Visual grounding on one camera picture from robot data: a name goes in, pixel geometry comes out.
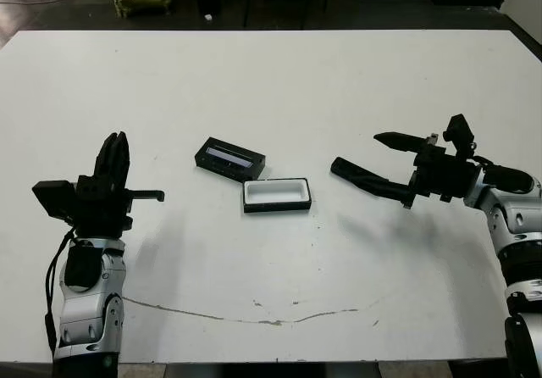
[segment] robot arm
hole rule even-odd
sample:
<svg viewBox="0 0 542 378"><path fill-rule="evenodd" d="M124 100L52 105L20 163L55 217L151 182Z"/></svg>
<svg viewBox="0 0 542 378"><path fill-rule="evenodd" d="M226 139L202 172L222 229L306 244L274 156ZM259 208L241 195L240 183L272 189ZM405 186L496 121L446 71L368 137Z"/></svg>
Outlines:
<svg viewBox="0 0 542 378"><path fill-rule="evenodd" d="M506 354L512 375L525 378L542 376L542 190L533 181L524 194L486 186L474 206L486 214L507 285Z"/></svg>
<svg viewBox="0 0 542 378"><path fill-rule="evenodd" d="M451 118L444 132L456 156L437 147L438 136L427 138L396 132L375 139L400 151L416 153L417 167L408 185L360 168L343 158L331 172L376 196L400 201L410 208L416 195L464 199L485 212L495 254L506 280L506 353L513 378L542 377L542 189L540 182L520 171L474 156L474 135L462 115Z"/></svg>
<svg viewBox="0 0 542 378"><path fill-rule="evenodd" d="M133 199L164 199L161 191L125 189L129 166L128 141L120 132L104 142L92 176L81 175L76 184L40 181L32 188L51 217L73 227L46 278L45 323L55 378L117 376L126 275L120 237L131 228L127 213ZM68 243L68 259L60 274L64 307L57 343L51 311L54 273L58 255Z"/></svg>

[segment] table surface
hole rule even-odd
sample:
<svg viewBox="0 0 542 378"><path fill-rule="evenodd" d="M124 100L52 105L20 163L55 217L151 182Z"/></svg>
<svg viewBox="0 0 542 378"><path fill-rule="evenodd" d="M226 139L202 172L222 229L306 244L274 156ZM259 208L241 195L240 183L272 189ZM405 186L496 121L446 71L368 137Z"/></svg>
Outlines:
<svg viewBox="0 0 542 378"><path fill-rule="evenodd" d="M503 356L484 215L405 210L329 166L406 182L414 155L373 135L464 113L480 154L541 176L541 82L507 31L18 33L0 52L0 361L50 360L44 276L68 227L30 188L89 175L118 130L127 187L166 192L134 202L123 236L122 361ZM265 154L262 178L308 178L310 211L243 214L241 185L195 166L209 136Z"/></svg>

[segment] black box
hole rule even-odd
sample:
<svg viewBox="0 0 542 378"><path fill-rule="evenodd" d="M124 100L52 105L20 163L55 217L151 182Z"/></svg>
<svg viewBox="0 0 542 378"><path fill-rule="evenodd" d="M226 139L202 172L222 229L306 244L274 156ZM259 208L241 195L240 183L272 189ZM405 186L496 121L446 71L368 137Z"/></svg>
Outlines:
<svg viewBox="0 0 542 378"><path fill-rule="evenodd" d="M262 173L265 156L231 143L209 138L194 157L196 165L234 181L254 181Z"/></svg>

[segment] dark floor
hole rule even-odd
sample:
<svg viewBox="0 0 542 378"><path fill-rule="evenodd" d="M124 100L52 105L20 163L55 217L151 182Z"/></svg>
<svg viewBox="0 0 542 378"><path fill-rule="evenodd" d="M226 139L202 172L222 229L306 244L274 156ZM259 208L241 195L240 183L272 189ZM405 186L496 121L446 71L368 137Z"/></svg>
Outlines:
<svg viewBox="0 0 542 378"><path fill-rule="evenodd" d="M11 2L45 0L0 0ZM542 60L542 47L496 8L434 5L431 0L312 0L306 29L510 30ZM299 29L304 0L252 0L247 29ZM0 3L0 47L19 30L242 30L245 0L223 0L207 23L196 0L174 0L171 14L117 18L111 0L65 0L43 5Z"/></svg>

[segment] wall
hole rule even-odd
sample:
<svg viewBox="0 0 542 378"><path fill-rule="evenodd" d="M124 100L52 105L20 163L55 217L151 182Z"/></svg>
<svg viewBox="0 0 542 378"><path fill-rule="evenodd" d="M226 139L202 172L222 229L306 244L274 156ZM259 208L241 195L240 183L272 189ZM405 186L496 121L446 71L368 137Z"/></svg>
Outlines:
<svg viewBox="0 0 542 378"><path fill-rule="evenodd" d="M501 10L542 44L542 0L508 0Z"/></svg>

